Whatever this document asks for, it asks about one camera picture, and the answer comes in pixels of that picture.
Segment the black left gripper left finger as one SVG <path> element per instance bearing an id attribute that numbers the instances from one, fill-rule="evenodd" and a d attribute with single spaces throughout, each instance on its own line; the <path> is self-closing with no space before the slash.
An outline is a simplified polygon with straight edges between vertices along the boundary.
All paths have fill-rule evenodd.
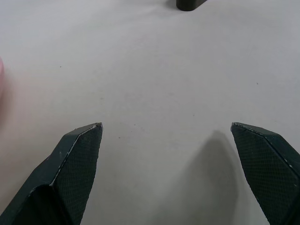
<path id="1" fill-rule="evenodd" d="M 0 216 L 2 225 L 78 225 L 93 186 L 102 123 L 65 134 Z"/>

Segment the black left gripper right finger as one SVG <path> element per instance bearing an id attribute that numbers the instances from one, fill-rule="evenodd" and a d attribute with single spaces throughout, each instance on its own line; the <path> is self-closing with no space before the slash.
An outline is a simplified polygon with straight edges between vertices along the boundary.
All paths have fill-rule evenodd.
<path id="1" fill-rule="evenodd" d="M 279 134 L 234 122 L 246 180 L 271 225 L 300 223 L 300 155 Z"/>

